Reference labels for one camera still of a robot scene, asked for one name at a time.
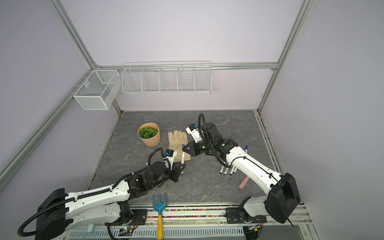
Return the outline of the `beige work glove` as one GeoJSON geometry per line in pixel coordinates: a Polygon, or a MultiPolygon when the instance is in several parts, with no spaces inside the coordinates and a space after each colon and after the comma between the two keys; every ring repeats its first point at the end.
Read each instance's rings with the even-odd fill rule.
{"type": "Polygon", "coordinates": [[[177,152],[176,155],[174,155],[174,162],[180,163],[182,161],[182,145],[188,144],[188,137],[185,132],[182,131],[174,131],[174,132],[168,132],[168,139],[169,139],[169,147],[168,149],[173,150],[177,152]]]}

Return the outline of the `small white mesh basket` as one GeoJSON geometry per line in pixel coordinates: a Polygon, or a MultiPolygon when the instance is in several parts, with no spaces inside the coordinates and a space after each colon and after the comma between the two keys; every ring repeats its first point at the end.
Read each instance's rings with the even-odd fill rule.
{"type": "Polygon", "coordinates": [[[117,70],[94,70],[74,93],[83,110],[109,110],[122,87],[117,70]]]}

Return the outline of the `tan pot with green plant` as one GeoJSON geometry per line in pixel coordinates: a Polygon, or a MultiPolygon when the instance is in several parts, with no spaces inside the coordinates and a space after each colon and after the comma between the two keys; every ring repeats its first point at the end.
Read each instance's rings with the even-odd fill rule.
{"type": "Polygon", "coordinates": [[[145,123],[138,129],[138,136],[150,148],[156,147],[161,142],[160,128],[155,123],[145,123]]]}

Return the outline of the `teal yellow garden fork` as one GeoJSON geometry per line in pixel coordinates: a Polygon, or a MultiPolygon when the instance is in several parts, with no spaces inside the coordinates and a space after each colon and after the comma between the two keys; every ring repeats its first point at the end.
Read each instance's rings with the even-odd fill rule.
{"type": "Polygon", "coordinates": [[[152,196],[153,209],[158,213],[157,239],[162,240],[163,236],[163,211],[167,205],[167,194],[158,195],[158,201],[155,201],[155,195],[152,196]]]}

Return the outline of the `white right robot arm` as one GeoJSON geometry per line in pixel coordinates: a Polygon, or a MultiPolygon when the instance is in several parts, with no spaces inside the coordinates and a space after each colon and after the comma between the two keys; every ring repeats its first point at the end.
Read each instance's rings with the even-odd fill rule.
{"type": "Polygon", "coordinates": [[[213,123],[203,126],[191,124],[186,129],[193,140],[183,147],[192,157],[200,154],[214,156],[224,168],[236,168],[254,181],[265,193],[263,197],[247,197],[232,217],[250,223],[257,216],[268,215],[284,224],[300,204],[301,198],[295,178],[282,175],[258,162],[234,140],[223,139],[213,123]]]}

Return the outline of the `aluminium cage frame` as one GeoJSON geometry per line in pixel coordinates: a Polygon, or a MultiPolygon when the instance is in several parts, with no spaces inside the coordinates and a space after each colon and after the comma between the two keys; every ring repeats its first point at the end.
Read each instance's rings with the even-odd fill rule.
{"type": "MultiPolygon", "coordinates": [[[[256,69],[271,69],[274,71],[272,78],[267,85],[267,89],[262,97],[258,111],[262,111],[268,100],[272,87],[278,78],[278,74],[283,69],[286,60],[296,42],[297,37],[303,27],[303,24],[313,6],[313,1],[302,1],[298,15],[294,22],[293,28],[289,34],[288,40],[283,48],[281,56],[277,62],[253,62],[253,63],[222,63],[210,64],[212,71],[218,70],[256,70],[256,69]]],[[[64,25],[64,30],[67,31],[76,47],[79,47],[82,42],[78,33],[75,31],[67,12],[60,1],[48,1],[48,4],[57,15],[59,22],[64,25]]],[[[69,109],[74,101],[74,93],[69,93],[60,102],[50,115],[41,123],[41,125],[24,141],[17,152],[10,158],[6,165],[1,169],[1,191],[3,191],[7,184],[10,183],[12,178],[17,174],[23,164],[28,160],[31,154],[40,145],[47,134],[52,130],[56,123],[61,119],[65,112],[69,109]]]]}

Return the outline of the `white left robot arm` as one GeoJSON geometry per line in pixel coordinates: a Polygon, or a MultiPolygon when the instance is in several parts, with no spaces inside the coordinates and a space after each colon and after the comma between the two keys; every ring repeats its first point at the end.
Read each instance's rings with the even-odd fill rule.
{"type": "Polygon", "coordinates": [[[154,162],[109,186],[71,193],[57,189],[21,224],[17,234],[51,240],[70,229],[97,222],[128,224],[134,217],[129,201],[147,195],[168,180],[176,183],[185,167],[181,163],[154,162]]]}

